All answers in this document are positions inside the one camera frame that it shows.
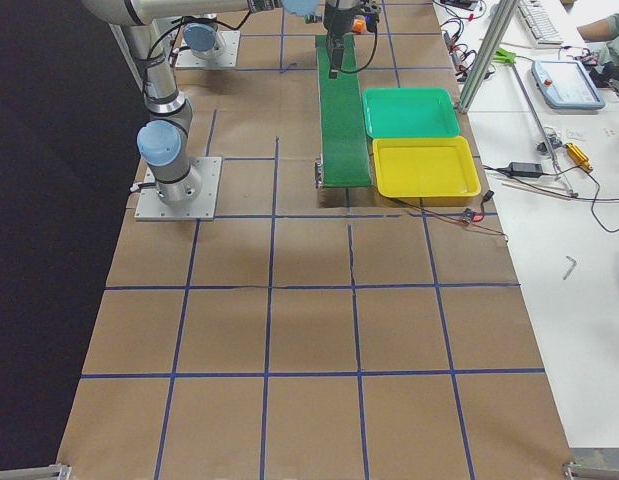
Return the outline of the person forearm green sleeve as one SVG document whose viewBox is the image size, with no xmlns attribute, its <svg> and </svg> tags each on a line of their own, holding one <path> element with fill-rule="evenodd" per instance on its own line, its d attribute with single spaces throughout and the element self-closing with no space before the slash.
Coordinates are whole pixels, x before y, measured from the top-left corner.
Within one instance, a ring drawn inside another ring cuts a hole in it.
<svg viewBox="0 0 619 480">
<path fill-rule="evenodd" d="M 585 41 L 606 42 L 619 38 L 619 13 L 581 25 L 577 31 Z"/>
</svg>

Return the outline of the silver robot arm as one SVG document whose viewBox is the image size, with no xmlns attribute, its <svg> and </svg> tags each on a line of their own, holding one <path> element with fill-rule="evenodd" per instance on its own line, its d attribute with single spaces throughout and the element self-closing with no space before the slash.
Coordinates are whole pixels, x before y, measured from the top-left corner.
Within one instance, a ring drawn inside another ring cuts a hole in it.
<svg viewBox="0 0 619 480">
<path fill-rule="evenodd" d="M 282 7 L 289 13 L 307 17 L 315 13 L 318 1 L 248 1 L 250 13 L 269 11 Z M 342 71 L 345 51 L 345 35 L 348 34 L 357 15 L 363 10 L 362 1 L 326 1 L 323 25 L 327 32 L 325 50 L 329 60 L 330 79 L 336 79 Z M 207 54 L 218 49 L 220 34 L 211 24 L 211 18 L 187 18 L 184 21 L 184 40 L 196 54 Z"/>
<path fill-rule="evenodd" d="M 278 1 L 85 1 L 102 21 L 121 28 L 142 81 L 150 122 L 137 135 L 141 156 L 156 181 L 157 197 L 169 206 L 187 205 L 199 195 L 202 177 L 186 154 L 192 107 L 177 86 L 156 20 L 224 12 L 258 13 Z"/>
</svg>

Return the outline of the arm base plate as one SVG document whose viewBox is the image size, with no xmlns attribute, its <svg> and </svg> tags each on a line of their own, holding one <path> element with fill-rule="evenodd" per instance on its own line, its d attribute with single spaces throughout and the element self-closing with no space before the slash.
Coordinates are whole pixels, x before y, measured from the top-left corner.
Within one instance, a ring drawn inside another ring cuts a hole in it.
<svg viewBox="0 0 619 480">
<path fill-rule="evenodd" d="M 179 70 L 226 70 L 237 66 L 240 31 L 205 25 L 184 29 L 175 67 Z"/>
<path fill-rule="evenodd" d="M 174 184 L 157 182 L 150 168 L 139 193 L 137 221 L 212 221 L 215 217 L 222 157 L 190 157 L 188 176 Z"/>
</svg>

